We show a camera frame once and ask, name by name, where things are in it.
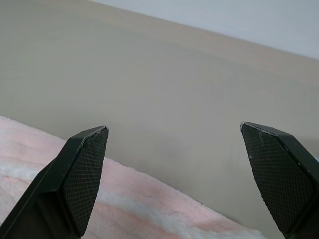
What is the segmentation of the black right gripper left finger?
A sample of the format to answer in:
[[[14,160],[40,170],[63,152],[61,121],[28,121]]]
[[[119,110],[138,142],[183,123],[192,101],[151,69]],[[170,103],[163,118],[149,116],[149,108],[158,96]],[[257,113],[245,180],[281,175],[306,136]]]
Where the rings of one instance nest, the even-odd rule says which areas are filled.
[[[82,131],[33,179],[0,226],[0,239],[80,239],[99,191],[109,130]]]

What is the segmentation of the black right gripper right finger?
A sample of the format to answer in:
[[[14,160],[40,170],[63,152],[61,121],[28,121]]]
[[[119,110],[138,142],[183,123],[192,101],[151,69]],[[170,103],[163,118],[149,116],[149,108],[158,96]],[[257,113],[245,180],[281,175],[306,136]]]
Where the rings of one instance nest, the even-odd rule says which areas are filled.
[[[291,134],[240,126],[261,197],[285,239],[319,239],[319,161]]]

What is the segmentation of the pink and white striped towel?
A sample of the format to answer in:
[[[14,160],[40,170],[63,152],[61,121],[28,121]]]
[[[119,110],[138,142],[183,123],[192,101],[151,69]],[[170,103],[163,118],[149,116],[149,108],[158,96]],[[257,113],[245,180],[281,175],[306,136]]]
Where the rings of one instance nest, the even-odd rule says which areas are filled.
[[[65,141],[0,116],[0,225]],[[266,239],[188,195],[105,158],[83,239]]]

